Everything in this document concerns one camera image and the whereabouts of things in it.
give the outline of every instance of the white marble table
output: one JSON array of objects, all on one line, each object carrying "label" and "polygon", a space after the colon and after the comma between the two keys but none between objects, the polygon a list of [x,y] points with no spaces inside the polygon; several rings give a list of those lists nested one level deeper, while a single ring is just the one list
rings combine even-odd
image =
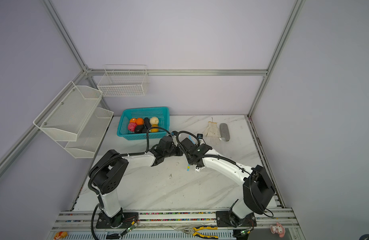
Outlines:
[{"label": "white marble table", "polygon": [[[120,117],[114,117],[93,164],[110,149],[119,153],[142,152],[146,140],[128,141],[117,136]],[[171,116],[170,131],[203,133],[208,121],[226,123],[231,139],[211,145],[221,154],[247,166],[262,165],[243,115],[217,116]],[[150,147],[159,139],[151,139]],[[119,201],[124,210],[172,210],[172,209],[216,209],[229,208],[243,197],[242,186],[208,168],[196,172],[195,166],[187,171],[185,156],[169,157],[154,167],[141,167],[125,171],[117,188]],[[74,211],[92,211],[98,203],[95,193],[88,189],[87,182],[77,199]],[[276,207],[272,199],[268,208]]]}]

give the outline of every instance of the gray oval object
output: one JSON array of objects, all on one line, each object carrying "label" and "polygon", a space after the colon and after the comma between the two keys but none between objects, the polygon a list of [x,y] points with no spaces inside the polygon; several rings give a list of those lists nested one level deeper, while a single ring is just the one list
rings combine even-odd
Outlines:
[{"label": "gray oval object", "polygon": [[230,132],[229,132],[229,127],[227,126],[226,123],[221,123],[219,125],[219,129],[220,129],[220,137],[224,137],[224,139],[226,141],[230,140]]}]

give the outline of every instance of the pink toy figurine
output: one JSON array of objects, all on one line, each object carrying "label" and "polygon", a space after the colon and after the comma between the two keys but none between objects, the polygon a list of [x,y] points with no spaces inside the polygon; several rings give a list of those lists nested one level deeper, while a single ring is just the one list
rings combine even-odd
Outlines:
[{"label": "pink toy figurine", "polygon": [[274,225],[270,225],[270,229],[271,232],[274,233],[278,233],[279,237],[284,237],[284,233],[285,233],[285,229],[282,226],[282,224],[278,223],[274,226]]}]

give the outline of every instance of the orange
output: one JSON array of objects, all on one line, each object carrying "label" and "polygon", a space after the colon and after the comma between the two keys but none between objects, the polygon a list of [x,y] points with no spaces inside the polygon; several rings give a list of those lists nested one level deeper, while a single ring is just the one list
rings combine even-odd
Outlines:
[{"label": "orange", "polygon": [[143,121],[143,118],[138,118],[136,123],[137,123],[137,125],[143,125],[143,124],[145,124],[145,121]]},{"label": "orange", "polygon": [[[158,126],[158,124],[153,124],[153,125],[151,125],[151,127],[159,127],[159,126]],[[150,130],[150,132],[158,132],[158,131],[159,131],[158,128],[153,128],[153,129]]]}]

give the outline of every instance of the yellow handled pliers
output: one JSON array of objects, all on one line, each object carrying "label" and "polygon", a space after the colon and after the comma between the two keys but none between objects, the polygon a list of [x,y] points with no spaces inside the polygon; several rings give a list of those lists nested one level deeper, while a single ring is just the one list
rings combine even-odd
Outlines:
[{"label": "yellow handled pliers", "polygon": [[187,234],[192,234],[193,236],[200,237],[200,238],[218,239],[218,236],[203,235],[203,234],[200,234],[200,233],[197,232],[199,230],[204,230],[204,229],[207,229],[207,230],[216,230],[216,229],[218,229],[218,227],[199,227],[199,228],[193,227],[193,228],[185,228],[185,229],[182,230],[182,232],[187,233]]}]

